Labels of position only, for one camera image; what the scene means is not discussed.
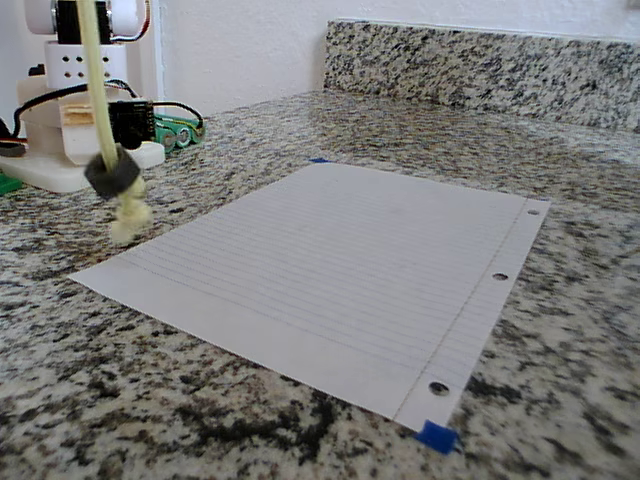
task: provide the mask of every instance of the white robot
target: white robot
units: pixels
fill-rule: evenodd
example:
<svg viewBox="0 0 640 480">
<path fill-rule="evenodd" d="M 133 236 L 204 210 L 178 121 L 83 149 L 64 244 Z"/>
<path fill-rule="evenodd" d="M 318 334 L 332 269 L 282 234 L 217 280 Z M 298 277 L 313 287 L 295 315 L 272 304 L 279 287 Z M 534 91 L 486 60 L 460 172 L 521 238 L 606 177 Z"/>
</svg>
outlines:
<svg viewBox="0 0 640 480">
<path fill-rule="evenodd" d="M 99 153 L 89 96 L 87 68 L 81 44 L 74 0 L 24 0 L 27 25 L 34 34 L 57 35 L 45 43 L 45 63 L 31 69 L 29 78 L 18 84 L 14 135 L 20 122 L 26 128 L 28 151 L 19 158 L 0 156 L 0 170 L 10 177 L 52 192 L 72 192 L 89 186 L 85 165 Z M 146 2 L 144 21 L 139 20 L 136 0 L 99 0 L 98 12 L 105 84 L 114 116 L 126 127 L 114 124 L 116 141 L 132 149 L 131 156 L 141 168 L 164 162 L 165 149 L 152 143 L 153 106 L 131 101 L 135 93 L 128 87 L 126 46 L 147 32 L 150 6 Z"/>
</svg>

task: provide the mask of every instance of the granite backsplash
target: granite backsplash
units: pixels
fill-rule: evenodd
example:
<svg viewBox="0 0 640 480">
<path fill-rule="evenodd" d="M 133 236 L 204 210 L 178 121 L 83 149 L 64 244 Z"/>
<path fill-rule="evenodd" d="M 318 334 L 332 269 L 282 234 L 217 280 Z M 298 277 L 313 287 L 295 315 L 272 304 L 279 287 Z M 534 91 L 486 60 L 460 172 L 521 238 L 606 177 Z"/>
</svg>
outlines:
<svg viewBox="0 0 640 480">
<path fill-rule="evenodd" d="M 337 20 L 325 88 L 640 133 L 640 45 Z"/>
</svg>

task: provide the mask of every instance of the yellow tube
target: yellow tube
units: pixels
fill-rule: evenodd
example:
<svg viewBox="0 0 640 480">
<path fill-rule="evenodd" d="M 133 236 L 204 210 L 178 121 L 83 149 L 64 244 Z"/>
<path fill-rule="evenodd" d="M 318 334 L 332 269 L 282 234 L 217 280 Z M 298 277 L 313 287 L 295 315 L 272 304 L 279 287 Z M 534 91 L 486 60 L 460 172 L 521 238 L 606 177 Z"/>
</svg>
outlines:
<svg viewBox="0 0 640 480">
<path fill-rule="evenodd" d="M 118 163 L 118 152 L 111 130 L 109 104 L 104 87 L 104 69 L 98 31 L 98 14 L 95 0 L 76 0 L 80 33 L 84 44 L 89 71 L 89 96 L 98 132 L 100 150 L 107 170 Z M 117 244 L 130 243 L 140 231 L 152 222 L 151 208 L 142 201 L 145 185 L 142 177 L 121 194 L 116 210 L 116 221 L 111 225 L 111 238 Z"/>
</svg>

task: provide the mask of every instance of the granite countertop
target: granite countertop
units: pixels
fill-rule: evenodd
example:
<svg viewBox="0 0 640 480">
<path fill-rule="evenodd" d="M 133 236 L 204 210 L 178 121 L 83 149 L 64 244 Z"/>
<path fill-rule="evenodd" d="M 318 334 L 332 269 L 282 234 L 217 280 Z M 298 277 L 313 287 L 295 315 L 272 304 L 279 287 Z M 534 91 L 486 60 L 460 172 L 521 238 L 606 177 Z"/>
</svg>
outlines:
<svg viewBox="0 0 640 480">
<path fill-rule="evenodd" d="M 0 197 L 0 477 L 638 478 L 639 152 L 633 133 L 316 92 L 216 115 L 145 172 L 142 240 L 313 157 L 551 199 L 447 457 L 69 280 L 120 251 L 91 191 Z"/>
</svg>

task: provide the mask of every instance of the notebook paper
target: notebook paper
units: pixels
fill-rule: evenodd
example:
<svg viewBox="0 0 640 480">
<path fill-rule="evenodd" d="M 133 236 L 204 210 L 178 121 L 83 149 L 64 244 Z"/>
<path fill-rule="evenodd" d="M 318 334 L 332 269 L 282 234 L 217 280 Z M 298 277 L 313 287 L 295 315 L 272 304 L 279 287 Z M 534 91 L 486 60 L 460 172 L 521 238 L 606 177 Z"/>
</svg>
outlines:
<svg viewBox="0 0 640 480">
<path fill-rule="evenodd" d="M 548 208 L 318 164 L 71 278 L 419 430 L 446 424 Z"/>
</svg>

